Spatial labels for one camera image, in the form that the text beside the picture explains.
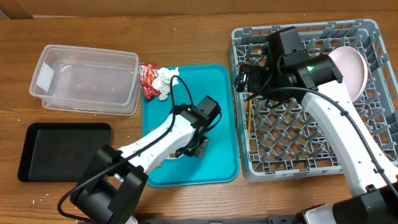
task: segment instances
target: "crumpled white paper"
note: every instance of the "crumpled white paper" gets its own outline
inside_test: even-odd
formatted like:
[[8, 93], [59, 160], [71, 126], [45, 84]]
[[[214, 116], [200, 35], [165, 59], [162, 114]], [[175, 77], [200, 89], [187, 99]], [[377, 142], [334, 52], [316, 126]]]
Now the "crumpled white paper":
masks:
[[[170, 93], [170, 79], [173, 75], [180, 75], [178, 67], [174, 70], [168, 68], [161, 68], [157, 71], [157, 78], [152, 83], [152, 86], [160, 92], [159, 100], [166, 100]], [[173, 80], [173, 86], [178, 84], [176, 78]]]

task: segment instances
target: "white label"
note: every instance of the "white label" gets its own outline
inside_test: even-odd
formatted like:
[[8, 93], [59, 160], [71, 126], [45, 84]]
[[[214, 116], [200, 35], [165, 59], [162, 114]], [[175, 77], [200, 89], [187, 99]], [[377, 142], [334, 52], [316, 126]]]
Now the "white label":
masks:
[[39, 77], [36, 81], [36, 85], [38, 85], [44, 91], [49, 91], [53, 74], [54, 70], [46, 63], [43, 63], [42, 69], [40, 69]]

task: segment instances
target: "gray dish rack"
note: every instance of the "gray dish rack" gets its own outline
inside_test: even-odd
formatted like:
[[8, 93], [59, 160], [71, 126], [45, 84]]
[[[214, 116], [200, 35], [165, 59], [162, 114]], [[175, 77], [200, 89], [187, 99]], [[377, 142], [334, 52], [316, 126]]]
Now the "gray dish rack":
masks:
[[[354, 47], [368, 64], [368, 82], [354, 105], [366, 127], [386, 156], [398, 165], [397, 82], [373, 20], [317, 22], [238, 28], [232, 32], [228, 50], [234, 80], [244, 63], [263, 65], [261, 47], [267, 35], [295, 26], [303, 46], [313, 56], [341, 46]], [[275, 109], [264, 106], [260, 96], [252, 100], [248, 118], [248, 92], [236, 93], [238, 139], [243, 176], [251, 182], [299, 179], [314, 175], [340, 174], [341, 166], [317, 122], [295, 99]], [[248, 135], [248, 120], [251, 130]]]

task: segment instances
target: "clear plastic container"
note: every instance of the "clear plastic container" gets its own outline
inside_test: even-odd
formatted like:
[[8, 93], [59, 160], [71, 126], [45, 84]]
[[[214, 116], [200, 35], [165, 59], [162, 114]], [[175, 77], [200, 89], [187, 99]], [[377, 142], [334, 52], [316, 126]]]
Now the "clear plastic container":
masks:
[[132, 115], [141, 92], [138, 68], [134, 53], [48, 45], [29, 92], [48, 109]]

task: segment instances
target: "red wrapper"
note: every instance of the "red wrapper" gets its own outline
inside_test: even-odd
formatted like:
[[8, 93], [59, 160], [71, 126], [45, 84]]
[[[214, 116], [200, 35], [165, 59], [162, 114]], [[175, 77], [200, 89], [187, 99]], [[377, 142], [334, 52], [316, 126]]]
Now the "red wrapper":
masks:
[[141, 81], [142, 91], [145, 99], [150, 100], [154, 95], [160, 96], [160, 92], [152, 87], [152, 83], [157, 77], [157, 65], [140, 63], [139, 80]]

